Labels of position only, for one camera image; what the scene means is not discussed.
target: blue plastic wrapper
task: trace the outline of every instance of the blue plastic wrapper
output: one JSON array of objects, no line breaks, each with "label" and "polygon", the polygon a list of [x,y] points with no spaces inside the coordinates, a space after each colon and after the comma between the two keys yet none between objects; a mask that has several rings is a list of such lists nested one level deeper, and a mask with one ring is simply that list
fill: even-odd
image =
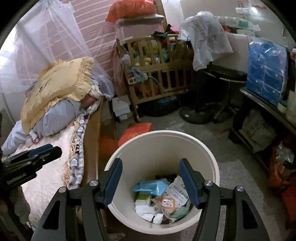
[{"label": "blue plastic wrapper", "polygon": [[266,39],[253,38],[249,45],[246,87],[277,106],[288,76],[286,48]]},{"label": "blue plastic wrapper", "polygon": [[152,195],[161,196],[161,194],[166,190],[170,185],[170,182],[167,179],[160,179],[154,181],[142,180],[138,185],[133,187],[131,190],[133,192],[146,191]]}]

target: blue gripper pad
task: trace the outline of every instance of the blue gripper pad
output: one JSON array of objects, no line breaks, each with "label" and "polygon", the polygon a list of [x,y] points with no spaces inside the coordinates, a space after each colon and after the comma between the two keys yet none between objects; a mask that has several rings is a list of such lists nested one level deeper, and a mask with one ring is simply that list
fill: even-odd
[{"label": "blue gripper pad", "polygon": [[122,174],[123,164],[122,160],[120,158],[116,158],[111,165],[110,169],[108,171],[104,172],[112,172],[107,184],[105,187],[102,187],[104,191],[104,199],[103,199],[103,205],[108,206],[114,197],[115,191],[117,189],[121,174]]},{"label": "blue gripper pad", "polygon": [[32,157],[34,155],[38,155],[38,154],[40,154],[40,153],[42,153],[44,151],[49,150],[50,148],[53,148],[52,144],[46,144],[44,146],[38,147],[36,149],[33,149],[33,150],[31,150],[29,152],[28,157],[30,158],[30,157]]},{"label": "blue gripper pad", "polygon": [[198,188],[191,176],[191,174],[194,174],[194,170],[186,158],[181,159],[179,163],[179,174],[183,180],[191,203],[195,207],[198,207],[200,205],[200,201],[198,199]]}]

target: pink striped wall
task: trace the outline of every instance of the pink striped wall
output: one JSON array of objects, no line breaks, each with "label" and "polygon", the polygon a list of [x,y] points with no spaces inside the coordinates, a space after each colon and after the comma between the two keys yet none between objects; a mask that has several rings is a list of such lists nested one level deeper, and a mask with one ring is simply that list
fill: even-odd
[{"label": "pink striped wall", "polygon": [[113,77],[115,25],[105,22],[116,0],[70,0],[82,35],[95,59]]}]

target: orange bag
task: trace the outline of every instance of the orange bag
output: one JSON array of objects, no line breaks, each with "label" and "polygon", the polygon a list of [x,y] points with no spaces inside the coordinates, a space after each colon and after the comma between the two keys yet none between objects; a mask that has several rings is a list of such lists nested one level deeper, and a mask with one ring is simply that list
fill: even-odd
[{"label": "orange bag", "polygon": [[149,0],[118,0],[112,4],[106,22],[115,23],[120,18],[156,14],[154,3]]},{"label": "orange bag", "polygon": [[141,135],[143,133],[153,131],[152,123],[133,123],[124,131],[122,137],[118,141],[118,146],[123,145],[128,140]]}]

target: floor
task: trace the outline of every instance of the floor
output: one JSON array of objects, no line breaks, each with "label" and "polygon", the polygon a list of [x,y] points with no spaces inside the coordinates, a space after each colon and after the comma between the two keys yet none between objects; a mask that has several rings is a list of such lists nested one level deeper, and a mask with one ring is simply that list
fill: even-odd
[{"label": "floor", "polygon": [[[121,137],[129,123],[133,119],[120,124],[116,123],[117,137]],[[190,134],[201,140],[215,156],[220,170],[220,186],[234,188],[242,185],[254,202],[261,218],[266,226],[271,241],[281,241],[287,236],[285,231],[286,212],[280,200],[266,186],[266,175],[253,159],[252,155],[240,145],[232,143],[228,139],[228,128],[231,127],[232,119],[222,124],[209,123],[206,125],[193,125],[184,122],[178,111],[163,117],[144,116],[142,122],[151,122],[154,130],[174,130]],[[220,223],[216,240],[223,239],[225,220],[225,207],[221,208]],[[142,234],[121,226],[126,236],[122,241],[190,241],[193,238],[197,225],[191,226],[179,233],[152,236]]]}]

